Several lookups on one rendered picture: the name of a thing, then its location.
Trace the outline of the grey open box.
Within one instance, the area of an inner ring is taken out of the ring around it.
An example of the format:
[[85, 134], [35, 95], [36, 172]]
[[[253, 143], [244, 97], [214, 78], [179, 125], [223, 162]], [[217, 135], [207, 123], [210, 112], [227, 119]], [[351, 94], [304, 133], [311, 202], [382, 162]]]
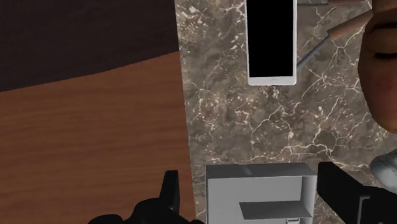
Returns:
[[305, 163], [205, 167], [207, 224], [313, 224], [317, 174]]

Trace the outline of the wooden-handled metal utensil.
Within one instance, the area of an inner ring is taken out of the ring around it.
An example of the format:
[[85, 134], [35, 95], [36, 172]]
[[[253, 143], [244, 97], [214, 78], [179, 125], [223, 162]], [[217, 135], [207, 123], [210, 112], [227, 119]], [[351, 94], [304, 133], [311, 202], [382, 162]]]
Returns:
[[368, 10], [354, 18], [350, 18], [341, 24], [327, 30], [327, 36], [323, 38], [306, 56], [304, 56], [297, 64], [296, 70], [299, 71], [322, 47], [329, 41], [335, 41], [344, 37], [351, 32], [362, 27], [373, 17], [373, 10]]

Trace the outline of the white rounded object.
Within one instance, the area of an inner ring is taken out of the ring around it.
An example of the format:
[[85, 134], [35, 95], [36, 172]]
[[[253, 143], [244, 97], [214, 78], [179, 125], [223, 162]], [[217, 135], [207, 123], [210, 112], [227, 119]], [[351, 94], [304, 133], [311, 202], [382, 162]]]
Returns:
[[397, 194], [397, 149], [375, 157], [370, 163], [370, 170], [385, 189]]

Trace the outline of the white phone with black screen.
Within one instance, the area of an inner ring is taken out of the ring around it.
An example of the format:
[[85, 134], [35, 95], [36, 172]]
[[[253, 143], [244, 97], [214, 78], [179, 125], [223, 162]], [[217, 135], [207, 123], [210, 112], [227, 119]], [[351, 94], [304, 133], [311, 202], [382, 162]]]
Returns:
[[245, 0], [247, 81], [296, 83], [297, 0]]

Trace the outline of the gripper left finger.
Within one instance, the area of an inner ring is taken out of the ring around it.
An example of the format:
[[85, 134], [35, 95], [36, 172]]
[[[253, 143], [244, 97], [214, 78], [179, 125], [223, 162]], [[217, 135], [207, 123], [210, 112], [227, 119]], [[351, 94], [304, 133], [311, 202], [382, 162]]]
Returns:
[[179, 214], [179, 207], [178, 170], [166, 171], [159, 197], [137, 203], [129, 218], [123, 220], [117, 214], [105, 214], [87, 224], [205, 224], [200, 220], [185, 219]]

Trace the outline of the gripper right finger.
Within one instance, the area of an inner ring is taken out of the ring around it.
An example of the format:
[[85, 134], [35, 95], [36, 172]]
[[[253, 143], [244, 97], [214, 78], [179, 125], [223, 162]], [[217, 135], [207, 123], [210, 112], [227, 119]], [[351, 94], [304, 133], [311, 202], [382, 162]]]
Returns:
[[317, 194], [345, 224], [397, 224], [397, 194], [365, 186], [333, 162], [320, 162]]

